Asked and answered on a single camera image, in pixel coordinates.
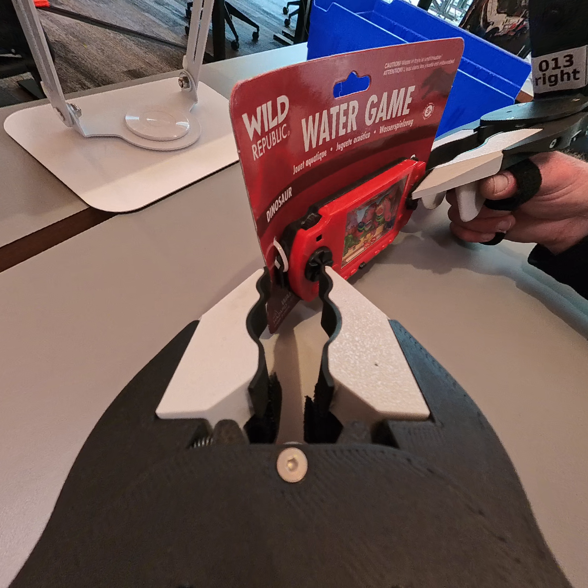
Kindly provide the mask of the red handheld toy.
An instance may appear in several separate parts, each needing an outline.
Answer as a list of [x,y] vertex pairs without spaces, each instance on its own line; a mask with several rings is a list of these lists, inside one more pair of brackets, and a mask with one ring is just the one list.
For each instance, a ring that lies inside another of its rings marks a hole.
[[271,285],[270,333],[398,236],[458,72],[460,37],[313,59],[239,82],[230,114]]

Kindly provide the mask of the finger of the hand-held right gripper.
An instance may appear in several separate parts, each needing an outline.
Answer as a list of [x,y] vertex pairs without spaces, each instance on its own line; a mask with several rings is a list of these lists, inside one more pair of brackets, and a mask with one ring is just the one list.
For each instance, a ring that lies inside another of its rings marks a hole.
[[435,209],[447,191],[454,189],[459,209],[482,209],[484,199],[478,194],[479,182],[498,173],[505,149],[540,131],[542,128],[523,128],[490,136],[481,146],[434,167],[415,187],[412,199],[422,201],[427,209]]
[[488,127],[484,125],[474,127],[471,123],[464,128],[455,129],[453,132],[439,137],[432,144],[428,159],[428,172],[476,149],[487,140],[489,132]]

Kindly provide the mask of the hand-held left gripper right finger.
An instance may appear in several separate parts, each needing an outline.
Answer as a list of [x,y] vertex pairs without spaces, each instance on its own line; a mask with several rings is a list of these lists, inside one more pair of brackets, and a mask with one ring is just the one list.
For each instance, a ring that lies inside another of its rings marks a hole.
[[319,272],[320,326],[327,335],[313,398],[305,399],[306,443],[335,443],[360,423],[426,421],[430,409],[390,320],[329,266]]

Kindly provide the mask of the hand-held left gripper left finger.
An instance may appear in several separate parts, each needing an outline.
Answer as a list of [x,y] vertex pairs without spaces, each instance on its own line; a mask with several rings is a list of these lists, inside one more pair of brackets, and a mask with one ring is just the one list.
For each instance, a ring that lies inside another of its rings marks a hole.
[[198,321],[156,409],[161,419],[233,420],[252,443],[274,443],[282,392],[266,365],[267,268],[255,271]]

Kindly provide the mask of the toy car box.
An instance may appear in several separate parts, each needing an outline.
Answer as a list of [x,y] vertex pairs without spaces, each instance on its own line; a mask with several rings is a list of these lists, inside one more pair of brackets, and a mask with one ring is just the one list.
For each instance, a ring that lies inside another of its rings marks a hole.
[[522,59],[530,54],[528,1],[473,1],[460,27]]

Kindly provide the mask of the blue plastic bin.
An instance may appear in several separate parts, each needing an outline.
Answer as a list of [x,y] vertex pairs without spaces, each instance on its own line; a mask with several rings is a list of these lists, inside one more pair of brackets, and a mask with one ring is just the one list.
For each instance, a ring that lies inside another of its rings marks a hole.
[[405,42],[461,37],[463,56],[447,103],[469,121],[514,103],[530,65],[406,1],[378,1],[373,22]]
[[[373,8],[376,3],[377,1],[315,1],[311,10],[307,57],[312,59],[407,43],[373,22]],[[475,120],[477,119],[469,121],[459,111],[446,105],[437,135]]]

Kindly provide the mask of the person's right hand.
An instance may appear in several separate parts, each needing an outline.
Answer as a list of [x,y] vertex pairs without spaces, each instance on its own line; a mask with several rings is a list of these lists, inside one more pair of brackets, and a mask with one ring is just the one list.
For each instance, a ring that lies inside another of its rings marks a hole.
[[450,190],[450,230],[459,239],[486,243],[496,233],[505,240],[536,243],[561,254],[587,236],[587,162],[561,152],[530,158],[541,173],[538,193],[513,212],[482,208],[470,222],[461,220],[456,194]]

